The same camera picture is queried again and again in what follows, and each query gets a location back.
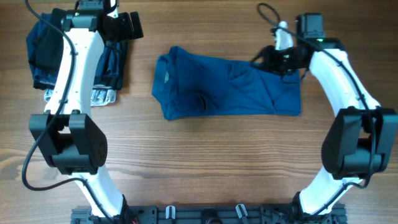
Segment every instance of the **wire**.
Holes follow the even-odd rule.
[[[41,134],[39,135],[39,137],[36,139],[35,143],[32,145],[28,155],[26,156],[24,165],[22,167],[22,183],[25,185],[25,187],[27,187],[29,190],[33,190],[33,191],[44,191],[44,190],[50,190],[50,189],[54,189],[56,187],[59,187],[63,184],[67,184],[69,182],[72,181],[79,181],[83,184],[83,186],[85,186],[87,188],[88,193],[90,194],[90,196],[93,198],[94,203],[96,204],[96,206],[99,208],[99,210],[101,211],[101,213],[110,221],[112,222],[112,219],[109,217],[109,215],[105,212],[104,208],[102,207],[102,205],[99,203],[98,199],[95,197],[93,190],[91,189],[90,185],[88,184],[87,180],[82,179],[82,178],[71,178],[68,180],[63,180],[59,183],[47,186],[47,187],[34,187],[31,186],[28,183],[27,180],[27,167],[29,165],[30,159],[32,158],[33,153],[35,152],[37,146],[39,145],[39,143],[41,142],[41,140],[43,139],[43,137],[45,136],[46,133],[48,133],[49,129],[53,128],[55,125],[55,122],[58,118],[58,116],[61,113],[61,110],[63,109],[63,106],[65,105],[65,103],[67,102],[67,95],[68,95],[68,91],[70,88],[70,83],[72,81],[72,76],[73,76],[73,72],[75,70],[75,60],[76,60],[76,50],[75,50],[75,46],[72,42],[72,40],[64,33],[62,32],[60,29],[58,29],[57,27],[55,27],[53,24],[51,24],[50,22],[42,19],[30,6],[28,0],[25,0],[25,5],[28,8],[28,10],[35,16],[37,17],[39,20],[41,20],[42,22],[46,23],[49,27],[53,28],[54,30],[56,30],[58,33],[60,33],[68,42],[69,46],[70,46],[70,50],[71,50],[71,64],[70,64],[70,69],[69,69],[69,74],[68,74],[68,78],[67,78],[67,82],[65,84],[65,89],[62,93],[62,97],[60,100],[60,105],[57,109],[57,111],[55,112],[55,114],[53,115],[52,119],[50,120],[50,122],[46,125],[45,129],[41,132]]]
[[[295,34],[294,32],[281,27],[280,25],[278,25],[277,23],[275,23],[274,21],[272,21],[271,19],[269,19],[262,11],[261,11],[261,6],[265,6],[268,9],[270,9],[275,15],[279,15],[276,10],[271,7],[270,5],[266,4],[266,3],[260,3],[257,5],[257,11],[260,14],[260,16],[267,21],[269,24],[273,25],[274,27],[276,27],[277,29],[281,29],[283,31],[285,31],[286,33],[294,36],[296,39],[301,40],[302,42],[305,42],[306,44],[308,44],[309,46],[313,47],[314,49],[323,52],[324,54],[326,54],[327,56],[329,56],[332,60],[334,60],[338,66],[340,66],[345,73],[347,73],[347,75],[349,76],[349,78],[351,79],[351,81],[353,82],[353,85],[355,87],[355,90],[357,91],[358,95],[359,95],[359,99],[361,100],[363,106],[365,107],[365,111],[366,114],[368,116],[368,120],[369,120],[369,125],[370,125],[370,132],[371,132],[371,156],[369,159],[369,168],[368,168],[368,173],[366,175],[365,178],[365,183],[363,185],[354,183],[354,182],[348,182],[343,184],[343,186],[341,187],[341,189],[337,192],[337,194],[335,194],[335,196],[329,200],[328,203],[324,204],[324,206],[322,208],[320,208],[318,211],[316,211],[313,215],[310,215],[309,217],[307,217],[306,221],[308,221],[310,218],[319,215],[322,211],[324,211],[325,209],[327,209],[346,189],[347,187],[349,187],[350,185],[355,186],[359,189],[365,189],[369,183],[370,183],[370,179],[371,176],[373,174],[373,160],[374,160],[374,154],[376,152],[376,130],[374,127],[374,123],[373,123],[373,117],[372,114],[370,112],[369,106],[366,103],[365,100],[365,96],[363,95],[361,89],[359,88],[354,76],[351,74],[351,72],[346,68],[346,66],[344,65],[344,63],[340,60],[338,60],[334,55],[332,55],[331,53],[329,53],[328,51],[326,51],[325,49],[321,48],[319,45],[316,45],[310,41],[308,41],[307,39]]]

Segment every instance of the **black cable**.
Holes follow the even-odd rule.
[[[279,26],[277,23],[275,23],[274,21],[269,19],[266,15],[264,15],[264,13],[262,13],[261,6],[265,6],[265,7],[269,8],[275,15],[279,15],[279,14],[270,5],[268,5],[266,3],[260,3],[260,4],[257,5],[257,11],[258,11],[260,16],[264,20],[266,20],[268,23],[273,25],[275,28],[281,29],[281,30],[285,31],[286,33],[294,36],[296,39],[301,40],[302,42],[305,42],[306,44],[308,44],[309,46],[313,47],[317,51],[323,52],[324,54],[329,56],[332,60],[334,60],[338,64],[338,66],[340,66],[347,73],[347,75],[349,76],[349,78],[353,82],[355,90],[357,91],[357,93],[359,95],[359,99],[361,100],[363,106],[365,107],[365,111],[367,113],[368,120],[369,120],[370,132],[371,132],[371,156],[370,156],[370,159],[369,159],[369,169],[368,169],[368,174],[367,174],[367,176],[365,178],[365,183],[363,185],[360,185],[360,184],[357,184],[357,183],[354,183],[354,182],[348,182],[348,183],[343,184],[342,188],[337,192],[337,194],[331,200],[329,200],[328,203],[324,204],[324,206],[322,208],[320,208],[318,211],[316,211],[313,215],[310,215],[309,217],[307,217],[306,221],[308,221],[310,218],[319,215],[322,211],[327,209],[347,189],[347,187],[349,187],[350,185],[353,185],[353,186],[355,186],[355,187],[357,187],[359,189],[364,189],[364,188],[366,188],[369,185],[371,176],[373,174],[374,153],[376,152],[376,130],[375,130],[374,123],[373,123],[373,117],[372,117],[372,114],[370,112],[369,106],[366,103],[365,97],[364,97],[361,89],[359,88],[354,76],[345,67],[344,63],[342,61],[338,60],[334,55],[332,55],[331,53],[329,53],[325,49],[321,48],[319,45],[316,45],[316,44],[308,41],[307,39],[305,39],[305,38],[293,33],[292,31]]]
[[[42,19],[30,6],[28,0],[25,0],[25,5],[28,8],[28,10],[35,16],[37,17],[39,20],[41,20],[42,22],[46,23],[49,27],[53,28],[54,30],[56,30],[57,32],[59,32],[61,35],[64,36],[64,38],[67,40],[69,46],[70,46],[70,50],[71,50],[71,64],[70,64],[70,70],[69,70],[69,74],[68,74],[68,79],[67,82],[65,84],[65,89],[62,93],[62,97],[60,100],[60,106],[58,107],[57,111],[55,112],[55,114],[53,115],[52,119],[50,120],[50,122],[46,125],[45,129],[41,132],[41,134],[39,135],[39,137],[36,139],[35,143],[32,145],[28,155],[26,156],[24,165],[22,167],[22,183],[25,185],[25,187],[27,187],[29,190],[33,190],[33,191],[44,191],[44,190],[50,190],[50,189],[54,189],[58,186],[61,186],[63,184],[72,182],[72,181],[80,181],[83,186],[85,186],[87,188],[88,193],[90,194],[90,196],[93,198],[94,203],[96,204],[96,206],[99,208],[99,210],[101,210],[101,212],[103,213],[103,215],[110,221],[112,222],[112,219],[109,217],[109,215],[105,212],[104,208],[102,207],[102,205],[99,203],[98,199],[95,197],[93,190],[91,189],[90,185],[88,184],[87,180],[82,179],[82,178],[71,178],[68,180],[63,180],[59,183],[47,186],[47,187],[34,187],[31,186],[28,181],[27,181],[27,167],[29,165],[29,161],[32,158],[33,153],[35,152],[37,146],[39,145],[39,143],[41,142],[41,140],[43,139],[44,135],[46,133],[48,133],[49,129],[53,128],[55,125],[55,122],[57,120],[57,117],[59,116],[59,114],[61,113],[61,110],[63,109],[63,106],[65,105],[66,101],[67,101],[67,95],[68,95],[68,91],[70,88],[70,83],[72,81],[72,76],[73,76],[73,72],[75,70],[75,60],[76,60],[76,50],[75,50],[75,46],[72,42],[72,40],[64,33],[62,32],[60,29],[58,29],[57,27],[55,27],[53,24],[51,24],[50,22],[47,22],[46,20]]]

